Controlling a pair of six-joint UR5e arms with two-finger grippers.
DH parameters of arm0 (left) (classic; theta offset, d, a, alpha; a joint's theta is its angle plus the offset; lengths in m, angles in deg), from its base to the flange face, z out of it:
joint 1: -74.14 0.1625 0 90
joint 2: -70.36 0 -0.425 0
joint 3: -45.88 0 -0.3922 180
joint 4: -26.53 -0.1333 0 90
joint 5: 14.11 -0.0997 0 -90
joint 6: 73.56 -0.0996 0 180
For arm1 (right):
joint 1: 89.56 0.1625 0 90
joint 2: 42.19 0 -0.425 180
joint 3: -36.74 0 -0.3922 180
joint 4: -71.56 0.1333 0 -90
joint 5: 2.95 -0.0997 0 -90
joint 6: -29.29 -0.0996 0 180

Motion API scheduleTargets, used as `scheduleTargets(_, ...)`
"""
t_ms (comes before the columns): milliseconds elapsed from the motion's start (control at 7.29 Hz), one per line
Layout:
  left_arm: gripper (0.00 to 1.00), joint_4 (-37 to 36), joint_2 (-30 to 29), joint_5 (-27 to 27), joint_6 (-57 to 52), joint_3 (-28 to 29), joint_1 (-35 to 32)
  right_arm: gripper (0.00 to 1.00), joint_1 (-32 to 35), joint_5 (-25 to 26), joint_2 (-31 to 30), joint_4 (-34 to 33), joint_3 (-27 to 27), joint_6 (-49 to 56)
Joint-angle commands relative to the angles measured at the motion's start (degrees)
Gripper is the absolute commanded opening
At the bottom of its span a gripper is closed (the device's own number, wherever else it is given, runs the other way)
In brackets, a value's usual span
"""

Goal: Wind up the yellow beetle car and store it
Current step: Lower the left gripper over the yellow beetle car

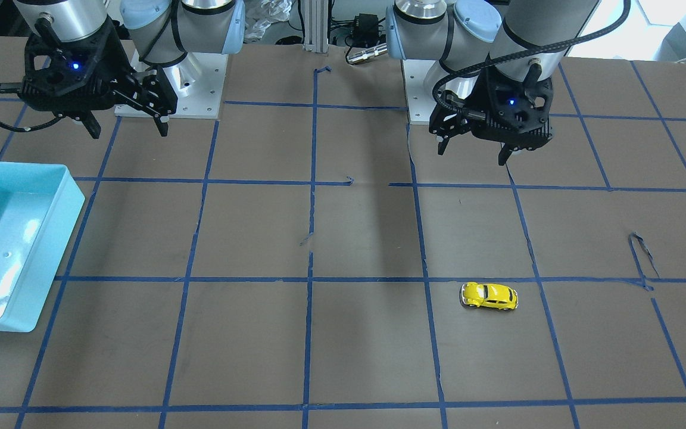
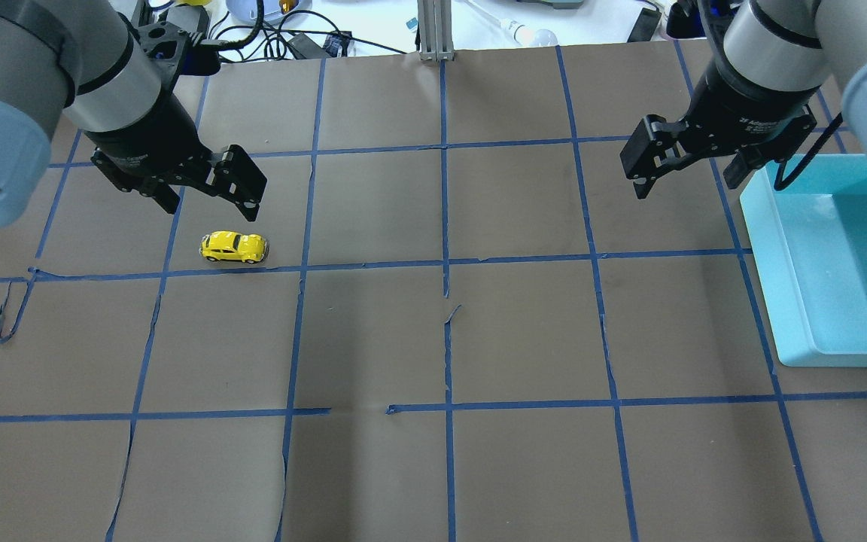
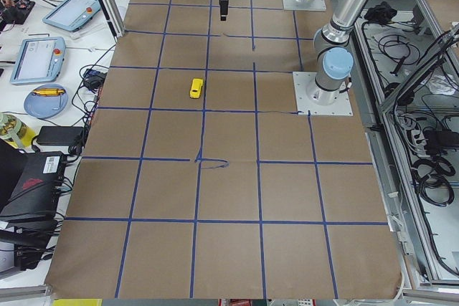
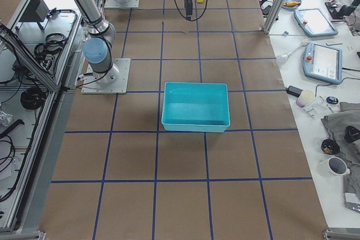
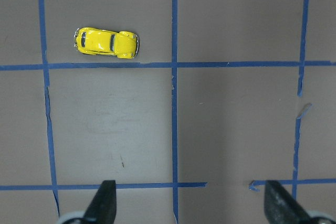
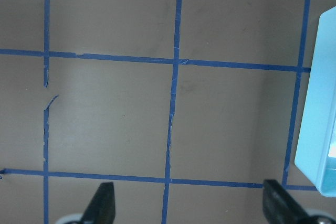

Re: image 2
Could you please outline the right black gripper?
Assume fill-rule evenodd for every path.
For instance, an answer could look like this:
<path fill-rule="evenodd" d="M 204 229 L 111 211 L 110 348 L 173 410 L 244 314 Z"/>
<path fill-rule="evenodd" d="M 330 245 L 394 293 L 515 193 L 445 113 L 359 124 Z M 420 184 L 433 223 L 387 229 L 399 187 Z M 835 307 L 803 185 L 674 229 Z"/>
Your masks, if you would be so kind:
<path fill-rule="evenodd" d="M 692 155 L 736 154 L 722 171 L 729 190 L 739 188 L 769 160 L 791 157 L 817 125 L 808 107 L 815 90 L 772 90 L 719 72 L 698 80 L 681 120 L 647 114 L 637 123 L 620 161 L 638 199 L 646 199 L 658 178 L 692 164 Z"/>

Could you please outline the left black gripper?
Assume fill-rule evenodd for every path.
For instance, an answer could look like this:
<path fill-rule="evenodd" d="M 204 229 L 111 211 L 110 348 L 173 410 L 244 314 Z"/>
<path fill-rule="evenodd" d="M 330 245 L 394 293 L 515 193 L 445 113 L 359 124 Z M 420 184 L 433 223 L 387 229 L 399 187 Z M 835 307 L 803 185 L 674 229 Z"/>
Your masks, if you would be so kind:
<path fill-rule="evenodd" d="M 231 202 L 248 222 L 258 217 L 267 186 L 261 168 L 241 145 L 213 154 L 176 97 L 159 97 L 131 126 L 91 132 L 90 141 L 96 147 L 90 161 L 114 187 L 149 196 L 169 215 L 181 202 L 171 185 L 202 189 L 211 167 L 208 196 Z"/>

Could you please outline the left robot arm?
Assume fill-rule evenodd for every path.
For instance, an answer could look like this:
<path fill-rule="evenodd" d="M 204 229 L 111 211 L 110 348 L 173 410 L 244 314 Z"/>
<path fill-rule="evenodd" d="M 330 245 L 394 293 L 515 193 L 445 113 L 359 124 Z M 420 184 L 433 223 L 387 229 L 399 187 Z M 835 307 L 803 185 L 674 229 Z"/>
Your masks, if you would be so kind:
<path fill-rule="evenodd" d="M 178 187 L 231 202 L 255 221 L 267 178 L 240 145 L 214 152 L 173 93 L 245 45 L 164 20 L 135 26 L 107 1 L 0 1 L 0 229 L 27 209 L 50 165 L 59 119 L 94 145 L 118 190 L 178 210 Z"/>

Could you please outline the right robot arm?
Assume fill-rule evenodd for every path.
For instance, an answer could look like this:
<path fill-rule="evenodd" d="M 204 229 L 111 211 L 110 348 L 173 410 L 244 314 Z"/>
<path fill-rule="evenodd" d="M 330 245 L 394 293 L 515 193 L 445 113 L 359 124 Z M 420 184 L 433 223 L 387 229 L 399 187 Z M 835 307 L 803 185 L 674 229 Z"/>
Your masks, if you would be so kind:
<path fill-rule="evenodd" d="M 679 120 L 640 120 L 620 154 L 638 199 L 658 178 L 702 159 L 730 157 L 725 183 L 738 187 L 757 169 L 797 154 L 817 120 L 808 105 L 823 83 L 841 92 L 841 113 L 791 174 L 784 190 L 841 123 L 867 157 L 867 1 L 743 1 L 735 14 L 699 2 L 713 53 Z"/>

